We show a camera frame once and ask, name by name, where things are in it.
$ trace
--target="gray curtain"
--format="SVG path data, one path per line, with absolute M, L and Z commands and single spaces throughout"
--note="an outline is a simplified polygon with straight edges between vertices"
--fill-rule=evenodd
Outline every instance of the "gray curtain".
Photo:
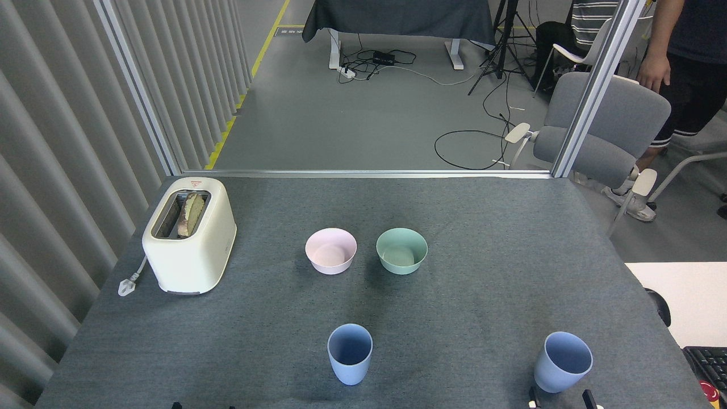
M 111 4 L 150 111 L 98 3 L 0 0 L 0 408 L 37 400 L 164 161 L 203 168 L 249 86 L 237 1 Z

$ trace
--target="yellow floor line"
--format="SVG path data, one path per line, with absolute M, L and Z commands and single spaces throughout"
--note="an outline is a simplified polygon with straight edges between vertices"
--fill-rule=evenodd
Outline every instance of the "yellow floor line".
M 230 134 L 230 131 L 232 130 L 232 126 L 235 124 L 235 120 L 237 119 L 237 116 L 233 116 L 232 119 L 230 119 L 227 123 L 227 129 L 222 133 L 222 142 L 217 142 L 214 145 L 214 151 L 209 155 L 209 163 L 207 166 L 204 167 L 206 170 L 212 170 L 214 169 L 214 164 L 217 163 L 217 158 L 220 156 L 220 152 L 222 152 L 222 147 L 225 145 L 225 141 L 227 140 L 227 136 Z
M 242 95 L 240 95 L 240 103 L 239 103 L 239 104 L 237 104 L 237 105 L 235 105 L 235 108 L 237 108 L 237 109 L 240 109 L 240 108 L 242 108 L 242 103 L 243 103 L 243 102 L 245 102 L 245 96 L 246 96 L 246 95 L 247 95 L 247 94 L 242 94 Z
M 278 17 L 275 19 L 275 22 L 273 23 L 273 27 L 270 28 L 270 32 L 268 33 L 268 37 L 265 39 L 265 43 L 262 45 L 262 49 L 260 50 L 260 53 L 257 55 L 257 59 L 255 60 L 255 64 L 252 66 L 252 76 L 255 76 L 257 74 L 257 69 L 260 67 L 260 62 L 262 61 L 262 57 L 265 56 L 265 52 L 268 51 L 268 47 L 270 46 L 270 41 L 273 39 L 273 36 L 275 36 L 275 32 L 278 29 L 278 26 L 280 25 L 280 20 L 283 19 L 283 15 L 285 14 L 285 10 L 288 8 L 288 4 L 290 3 L 290 0 L 285 0 L 285 3 L 283 3 L 283 6 L 280 8 L 280 12 L 278 13 Z M 303 25 L 296 24 L 296 25 L 286 25 L 286 27 L 304 27 Z M 242 103 L 245 101 L 246 95 L 240 95 L 240 103 L 235 105 L 235 108 L 240 109 L 242 107 Z M 222 147 L 225 146 L 225 141 L 227 140 L 227 136 L 230 134 L 230 131 L 232 130 L 232 126 L 235 124 L 235 120 L 237 119 L 237 116 L 233 116 L 231 120 L 227 123 L 227 129 L 222 133 L 222 142 L 218 142 L 214 146 L 214 151 L 209 155 L 209 163 L 207 166 L 204 167 L 204 169 L 211 170 L 214 169 L 214 165 L 217 163 L 217 158 L 220 157 L 220 152 L 222 151 Z
M 262 45 L 260 54 L 257 55 L 257 60 L 255 60 L 255 64 L 252 65 L 252 76 L 255 76 L 255 74 L 257 74 L 257 69 L 260 67 L 262 57 L 265 55 L 265 52 L 268 51 L 270 41 L 273 39 L 273 36 L 275 36 L 275 31 L 278 29 L 278 24 L 280 24 L 280 20 L 283 19 L 285 10 L 288 8 L 288 3 L 290 3 L 290 0 L 285 0 L 285 3 L 283 3 L 283 6 L 280 8 L 280 12 L 278 13 L 278 18 L 275 19 L 273 27 L 270 28 L 270 33 L 268 33 L 268 37 L 265 39 L 265 43 Z

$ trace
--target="toaster slot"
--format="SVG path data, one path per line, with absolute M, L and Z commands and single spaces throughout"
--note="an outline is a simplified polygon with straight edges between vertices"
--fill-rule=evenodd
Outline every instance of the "toaster slot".
M 202 218 L 204 217 L 204 213 L 207 210 L 209 199 L 212 197 L 212 195 L 208 191 L 197 191 L 192 189 L 177 191 L 174 194 L 169 195 L 169 198 L 164 204 L 164 208 L 161 211 L 159 218 L 154 223 L 154 227 L 151 229 L 152 236 L 157 239 L 182 239 L 182 237 L 179 237 L 179 235 L 177 234 L 177 230 L 179 228 L 180 213 L 182 212 L 182 206 L 184 206 L 187 195 L 193 192 L 202 196 L 202 198 L 204 199 L 204 206 L 202 207 L 202 211 L 199 216 L 199 220 L 202 220 Z M 195 228 L 192 231 L 190 237 L 194 235 L 197 226 L 199 226 L 199 222 L 195 225 Z

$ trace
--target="person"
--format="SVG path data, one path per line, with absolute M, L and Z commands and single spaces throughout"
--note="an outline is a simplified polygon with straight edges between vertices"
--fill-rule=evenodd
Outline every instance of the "person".
M 561 45 L 569 52 L 584 57 L 603 23 L 616 12 L 618 1 L 573 0 L 566 22 L 546 21 L 535 28 L 535 73 L 530 85 L 535 89 L 540 75 L 540 89 L 552 91 L 555 87 L 553 59 L 548 60 L 553 44 Z
M 646 56 L 637 81 L 665 97 L 672 113 L 654 142 L 636 162 L 646 169 L 672 135 L 696 135 L 727 100 L 727 1 L 658 0 Z M 618 189 L 602 192 L 617 205 L 633 186 L 626 180 Z M 644 196 L 634 195 L 627 213 L 649 222 L 656 212 Z

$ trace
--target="concrete floor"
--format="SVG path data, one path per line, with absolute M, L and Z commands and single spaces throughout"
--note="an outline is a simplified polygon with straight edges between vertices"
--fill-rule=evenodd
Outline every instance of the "concrete floor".
M 241 1 L 249 4 L 249 12 L 242 18 L 246 46 L 253 58 L 262 48 L 284 1 Z M 290 1 L 281 23 L 304 24 L 312 3 Z M 521 2 L 521 15 L 530 24 L 527 6 Z M 567 12 L 567 5 L 565 11 L 559 6 L 541 5 L 540 20 Z M 531 10 L 532 19 L 537 21 L 532 5 Z M 342 40 L 344 53 L 360 47 L 356 35 L 343 33 Z M 415 64 L 407 68 L 443 83 L 459 82 L 473 74 L 475 77 L 464 84 L 445 87 L 423 76 L 391 68 L 370 81 L 339 84 L 338 73 L 327 68 L 330 41 L 326 31 L 319 31 L 308 44 L 297 36 L 273 37 L 215 169 L 455 170 L 435 152 L 434 142 L 439 136 L 455 130 L 502 133 L 502 121 L 485 114 L 483 100 L 503 80 L 490 74 L 467 96 L 484 59 L 481 49 L 464 43 L 465 70 L 453 71 L 443 39 L 361 35 L 361 42 L 365 49 L 415 52 Z M 519 47 L 518 56 L 522 58 L 530 50 Z M 506 85 L 487 98 L 488 111 L 493 115 L 509 114 L 512 122 L 528 122 L 533 129 L 541 126 L 547 99 L 531 98 L 531 89 L 523 76 L 512 74 Z M 443 137 L 438 150 L 450 162 L 482 168 L 499 158 L 500 142 L 494 136 L 462 132 Z M 514 151 L 513 147 L 507 148 L 506 162 Z M 677 149 L 659 157 L 654 163 L 659 173 L 657 183 L 683 157 L 684 153 Z M 703 166 L 721 180 L 727 180 L 726 162 L 719 159 L 693 164 L 682 171 L 657 200 L 658 216 L 653 223 L 624 217 L 612 237 L 622 259 L 727 261 L 727 221 L 715 213 L 722 205 L 718 195 L 724 187 L 703 182 L 698 172 Z M 524 167 L 548 166 L 534 159 L 528 149 L 518 163 Z M 582 186 L 581 190 L 605 229 L 616 207 L 597 192 L 597 186 Z

